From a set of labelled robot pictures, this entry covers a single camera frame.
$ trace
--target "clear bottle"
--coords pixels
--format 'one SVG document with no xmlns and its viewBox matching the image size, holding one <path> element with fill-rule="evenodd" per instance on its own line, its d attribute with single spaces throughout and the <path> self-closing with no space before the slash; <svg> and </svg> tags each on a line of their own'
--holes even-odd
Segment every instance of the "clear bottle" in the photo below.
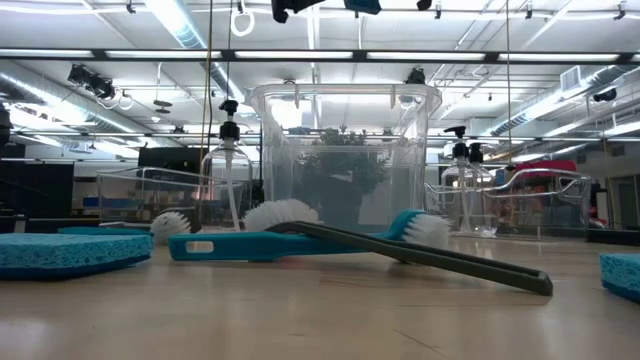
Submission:
<svg viewBox="0 0 640 360">
<path fill-rule="evenodd" d="M 458 137 L 458 143 L 453 148 L 453 165 L 442 173 L 442 202 L 451 222 L 451 230 L 472 233 L 475 231 L 475 227 L 472 226 L 475 221 L 472 221 L 470 202 L 476 190 L 473 183 L 477 173 L 469 164 L 469 149 L 462 139 L 465 127 L 456 126 L 446 129 L 445 132 L 454 132 Z"/>
<path fill-rule="evenodd" d="M 497 214 L 493 213 L 493 195 L 491 189 L 495 186 L 495 177 L 482 166 L 484 154 L 482 143 L 473 143 L 469 146 L 469 162 L 475 176 L 472 186 L 476 191 L 471 196 L 469 205 L 471 227 L 484 237 L 495 236 L 497 229 Z"/>
<path fill-rule="evenodd" d="M 221 143 L 203 159 L 200 174 L 200 221 L 213 231 L 240 231 L 242 209 L 251 204 L 251 160 L 238 146 L 240 129 L 233 121 L 238 103 L 225 101 L 227 121 L 220 126 Z"/>
</svg>

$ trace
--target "table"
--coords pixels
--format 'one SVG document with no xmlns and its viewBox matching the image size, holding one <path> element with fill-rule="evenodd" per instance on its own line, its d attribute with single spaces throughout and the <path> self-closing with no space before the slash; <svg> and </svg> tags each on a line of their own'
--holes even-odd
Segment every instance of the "table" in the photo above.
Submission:
<svg viewBox="0 0 640 360">
<path fill-rule="evenodd" d="M 453 239 L 549 273 L 547 298 L 376 254 L 173 262 L 63 282 L 0 282 L 0 357 L 638 359 L 640 305 L 603 290 L 582 242 Z"/>
</svg>

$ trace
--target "plastic bin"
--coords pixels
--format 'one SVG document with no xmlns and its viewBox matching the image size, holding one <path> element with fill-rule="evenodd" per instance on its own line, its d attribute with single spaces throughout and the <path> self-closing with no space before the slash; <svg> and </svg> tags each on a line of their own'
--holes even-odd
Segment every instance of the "plastic bin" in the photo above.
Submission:
<svg viewBox="0 0 640 360">
<path fill-rule="evenodd" d="M 268 85 L 250 101 L 263 121 L 265 200 L 298 199 L 325 224 L 380 231 L 420 208 L 428 119 L 425 85 Z"/>
<path fill-rule="evenodd" d="M 487 224 L 485 231 L 464 235 L 498 237 L 587 238 L 591 177 L 557 169 L 521 170 L 504 185 L 466 189 L 426 184 L 425 208 L 432 215 L 460 222 L 447 209 L 461 204 L 481 201 L 487 209 L 476 224 Z"/>
<path fill-rule="evenodd" d="M 98 172 L 102 223 L 150 224 L 170 208 L 193 209 L 203 231 L 233 229 L 226 180 L 152 167 Z M 234 181 L 237 207 L 246 182 Z"/>
</svg>

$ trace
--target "wooden surface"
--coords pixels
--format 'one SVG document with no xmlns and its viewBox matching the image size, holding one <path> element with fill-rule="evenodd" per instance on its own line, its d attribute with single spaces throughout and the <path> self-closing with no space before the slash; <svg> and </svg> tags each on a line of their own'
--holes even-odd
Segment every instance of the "wooden surface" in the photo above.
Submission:
<svg viewBox="0 0 640 360">
<path fill-rule="evenodd" d="M 0 282 L 0 359 L 639 359 L 640 305 L 599 283 L 586 243 L 457 239 L 547 271 L 546 298 L 372 254 L 172 262 Z"/>
</svg>

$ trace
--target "white bristles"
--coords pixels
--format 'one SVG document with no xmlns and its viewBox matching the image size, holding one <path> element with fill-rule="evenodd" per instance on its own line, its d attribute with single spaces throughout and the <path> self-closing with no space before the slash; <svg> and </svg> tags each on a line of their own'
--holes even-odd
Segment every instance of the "white bristles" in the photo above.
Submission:
<svg viewBox="0 0 640 360">
<path fill-rule="evenodd" d="M 449 242 L 451 224 L 445 219 L 433 215 L 419 214 L 413 217 L 404 229 L 402 240 L 444 249 Z"/>
<path fill-rule="evenodd" d="M 244 216 L 245 231 L 264 231 L 288 221 L 319 223 L 318 213 L 307 204 L 295 200 L 267 201 Z"/>
<path fill-rule="evenodd" d="M 190 234 L 191 222 L 189 218 L 177 211 L 168 211 L 153 219 L 151 232 L 156 245 L 167 245 L 171 235 Z"/>
</svg>

